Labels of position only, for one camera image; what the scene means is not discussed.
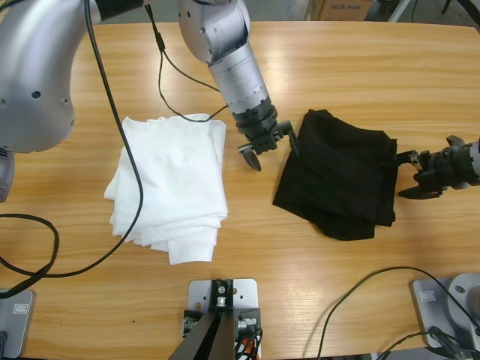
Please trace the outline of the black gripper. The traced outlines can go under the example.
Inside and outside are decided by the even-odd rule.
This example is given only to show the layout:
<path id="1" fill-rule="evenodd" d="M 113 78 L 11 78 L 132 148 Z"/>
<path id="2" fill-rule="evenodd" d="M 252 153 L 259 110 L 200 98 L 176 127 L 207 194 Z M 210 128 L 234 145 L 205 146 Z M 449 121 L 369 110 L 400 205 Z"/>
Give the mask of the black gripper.
<path id="1" fill-rule="evenodd" d="M 391 165 L 412 164 L 417 173 L 415 187 L 401 190 L 398 195 L 410 200 L 437 198 L 448 188 L 463 190 L 473 185 L 473 144 L 450 145 L 430 153 L 405 151 L 396 154 Z"/>
<path id="2" fill-rule="evenodd" d="M 247 144 L 238 147 L 238 153 L 257 172 L 262 170 L 257 155 L 275 150 L 277 142 L 284 137 L 289 137 L 292 153 L 300 155 L 299 141 L 292 124 L 290 121 L 278 122 L 277 117 L 275 106 L 256 106 L 234 115 L 236 127 L 248 140 Z"/>

